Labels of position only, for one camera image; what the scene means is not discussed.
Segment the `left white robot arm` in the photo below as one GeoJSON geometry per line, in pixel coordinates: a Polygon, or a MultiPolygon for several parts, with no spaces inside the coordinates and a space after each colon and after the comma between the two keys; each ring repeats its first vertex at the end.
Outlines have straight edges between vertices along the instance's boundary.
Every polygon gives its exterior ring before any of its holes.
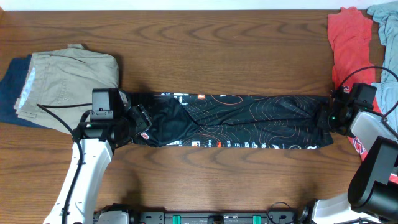
{"type": "Polygon", "coordinates": [[[113,110],[88,110],[75,129],[72,159],[53,209],[45,223],[92,223],[98,192],[107,166],[118,147],[132,142],[152,126],[142,105],[113,110]]]}

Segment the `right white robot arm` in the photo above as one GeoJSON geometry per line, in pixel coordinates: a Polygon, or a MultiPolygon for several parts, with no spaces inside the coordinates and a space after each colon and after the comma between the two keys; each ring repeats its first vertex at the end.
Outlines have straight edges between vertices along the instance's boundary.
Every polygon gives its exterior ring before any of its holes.
{"type": "Polygon", "coordinates": [[[368,150],[348,192],[315,202],[309,223],[397,223],[397,133],[373,111],[359,110],[349,130],[368,150]]]}

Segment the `black orange patterned jersey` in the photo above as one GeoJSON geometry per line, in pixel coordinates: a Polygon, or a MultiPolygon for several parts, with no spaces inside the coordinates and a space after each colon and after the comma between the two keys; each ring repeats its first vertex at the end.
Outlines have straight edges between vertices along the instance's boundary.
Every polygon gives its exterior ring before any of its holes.
{"type": "Polygon", "coordinates": [[[131,93],[153,124],[134,139],[151,147],[318,149],[333,144],[317,127],[324,96],[131,93]]]}

